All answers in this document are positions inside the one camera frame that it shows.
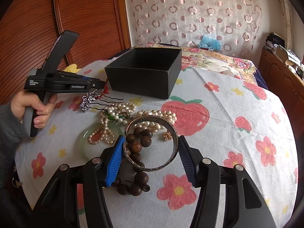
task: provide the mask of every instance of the gray sleeve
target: gray sleeve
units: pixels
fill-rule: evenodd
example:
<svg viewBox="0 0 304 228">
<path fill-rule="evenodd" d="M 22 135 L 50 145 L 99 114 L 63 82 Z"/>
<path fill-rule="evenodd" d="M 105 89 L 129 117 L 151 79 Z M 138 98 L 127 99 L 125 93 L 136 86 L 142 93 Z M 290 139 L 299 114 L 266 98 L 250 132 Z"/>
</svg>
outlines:
<svg viewBox="0 0 304 228">
<path fill-rule="evenodd" d="M 0 106 L 0 190 L 4 188 L 15 151 L 22 138 L 28 138 L 22 123 L 13 115 L 11 103 Z"/>
</svg>

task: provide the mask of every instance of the slatted wood panel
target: slatted wood panel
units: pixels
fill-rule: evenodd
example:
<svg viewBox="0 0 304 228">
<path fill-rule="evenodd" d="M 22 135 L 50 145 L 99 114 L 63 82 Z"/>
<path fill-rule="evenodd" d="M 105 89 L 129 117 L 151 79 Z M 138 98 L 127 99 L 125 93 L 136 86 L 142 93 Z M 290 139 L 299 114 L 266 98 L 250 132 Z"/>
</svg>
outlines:
<svg viewBox="0 0 304 228">
<path fill-rule="evenodd" d="M 124 49 L 115 0 L 59 0 L 64 29 L 80 34 L 71 53 L 83 67 Z"/>
<path fill-rule="evenodd" d="M 22 90 L 28 72 L 42 65 L 56 38 L 52 0 L 12 2 L 0 21 L 0 104 Z"/>
</svg>

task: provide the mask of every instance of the curtain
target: curtain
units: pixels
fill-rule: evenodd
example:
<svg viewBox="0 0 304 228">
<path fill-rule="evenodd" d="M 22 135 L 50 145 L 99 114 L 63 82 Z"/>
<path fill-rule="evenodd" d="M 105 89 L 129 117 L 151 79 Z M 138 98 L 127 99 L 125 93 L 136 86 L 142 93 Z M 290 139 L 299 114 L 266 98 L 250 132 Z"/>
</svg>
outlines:
<svg viewBox="0 0 304 228">
<path fill-rule="evenodd" d="M 261 24 L 259 0 L 127 0 L 136 44 L 196 47 L 203 36 L 221 42 L 222 53 L 250 58 Z"/>
<path fill-rule="evenodd" d="M 282 6 L 283 16 L 285 20 L 285 44 L 286 49 L 292 50 L 292 33 L 291 33 L 291 25 L 292 25 L 292 8 L 289 0 L 279 0 Z"/>
</svg>

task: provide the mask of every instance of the person's arm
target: person's arm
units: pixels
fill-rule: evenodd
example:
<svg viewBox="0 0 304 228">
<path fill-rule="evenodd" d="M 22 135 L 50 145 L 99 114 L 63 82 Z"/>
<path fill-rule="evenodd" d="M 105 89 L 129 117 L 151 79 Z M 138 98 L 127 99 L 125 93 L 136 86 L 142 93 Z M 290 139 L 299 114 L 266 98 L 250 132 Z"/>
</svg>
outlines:
<svg viewBox="0 0 304 228">
<path fill-rule="evenodd" d="M 49 103 L 44 105 L 37 95 L 21 91 L 6 105 L 0 106 L 0 190 L 4 188 L 8 170 L 13 163 L 15 151 L 28 134 L 22 125 L 27 106 L 37 110 L 34 120 L 36 128 L 43 128 L 55 106 L 57 95 L 52 95 Z"/>
</svg>

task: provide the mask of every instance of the floral bedspread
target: floral bedspread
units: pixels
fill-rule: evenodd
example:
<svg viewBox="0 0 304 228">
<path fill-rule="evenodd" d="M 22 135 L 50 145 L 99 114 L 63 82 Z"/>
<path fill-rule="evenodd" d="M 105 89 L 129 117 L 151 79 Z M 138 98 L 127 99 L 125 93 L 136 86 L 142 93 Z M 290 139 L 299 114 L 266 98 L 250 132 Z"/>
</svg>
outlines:
<svg viewBox="0 0 304 228">
<path fill-rule="evenodd" d="M 181 68 L 183 71 L 186 68 L 196 67 L 257 84 L 253 75 L 256 72 L 256 67 L 250 60 L 198 48 L 171 47 L 154 43 L 147 43 L 138 47 L 180 48 L 182 49 Z"/>
<path fill-rule="evenodd" d="M 78 73 L 105 81 L 104 67 L 110 62 L 93 62 Z M 184 135 L 191 147 L 218 165 L 245 167 L 277 228 L 283 227 L 294 207 L 298 160 L 291 125 L 280 99 L 243 80 L 196 67 L 184 70 L 180 71 L 168 100 L 116 92 L 110 85 L 105 92 L 134 103 L 136 112 L 142 109 L 174 112 L 177 133 Z M 79 109 L 81 96 L 81 93 L 59 94 L 46 127 L 34 139 L 23 141 L 16 152 L 19 179 L 32 207 L 61 164 L 83 165 L 108 147 L 103 142 L 89 144 L 86 139 L 80 145 L 82 131 L 100 121 L 97 110 L 84 113 Z M 155 133 L 152 145 L 140 152 L 146 167 L 159 166 L 171 156 L 172 141 L 164 141 L 163 132 Z M 128 169 L 132 173 L 124 175 Z M 134 174 L 132 165 L 124 161 L 119 174 L 122 182 L 134 181 Z M 151 190 L 140 196 L 122 196 L 114 187 L 103 190 L 113 226 L 190 227 L 200 189 L 188 182 L 179 155 L 164 169 L 148 175 Z M 87 225 L 82 186 L 78 187 L 78 213 L 84 228 Z M 224 203 L 221 188 L 216 228 L 222 227 Z"/>
</svg>

